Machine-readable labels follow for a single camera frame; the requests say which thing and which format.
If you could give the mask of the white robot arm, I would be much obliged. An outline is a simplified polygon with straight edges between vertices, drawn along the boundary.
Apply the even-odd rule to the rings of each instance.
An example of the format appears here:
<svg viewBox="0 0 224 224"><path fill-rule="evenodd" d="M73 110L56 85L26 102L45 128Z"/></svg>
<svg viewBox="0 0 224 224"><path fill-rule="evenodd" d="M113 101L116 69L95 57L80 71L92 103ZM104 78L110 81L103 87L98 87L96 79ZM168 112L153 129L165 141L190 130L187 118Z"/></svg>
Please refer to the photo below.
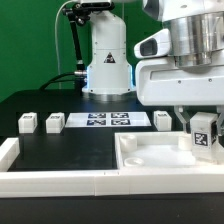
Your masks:
<svg viewBox="0 0 224 224"><path fill-rule="evenodd" d="M85 92L122 94L131 84L122 20L98 9L112 0L81 0L90 9L93 58ZM137 43L135 80L139 101L173 106L187 123L186 106L217 108L224 134L224 0L142 0L144 12L163 28Z"/></svg>

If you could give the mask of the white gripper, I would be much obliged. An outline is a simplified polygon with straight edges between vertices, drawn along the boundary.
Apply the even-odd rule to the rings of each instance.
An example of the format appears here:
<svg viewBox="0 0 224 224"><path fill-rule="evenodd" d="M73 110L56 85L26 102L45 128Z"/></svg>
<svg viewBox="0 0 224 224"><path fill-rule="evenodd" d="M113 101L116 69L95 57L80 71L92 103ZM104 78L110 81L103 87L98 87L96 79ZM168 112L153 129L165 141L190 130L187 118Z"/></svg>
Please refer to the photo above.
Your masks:
<svg viewBox="0 0 224 224"><path fill-rule="evenodd" d="M224 49L212 52L212 63L178 68L171 49L169 31L163 29L137 43L140 59L135 69L138 100L145 106L175 106L183 131L190 132L186 106L217 106L217 134L224 135Z"/></svg>

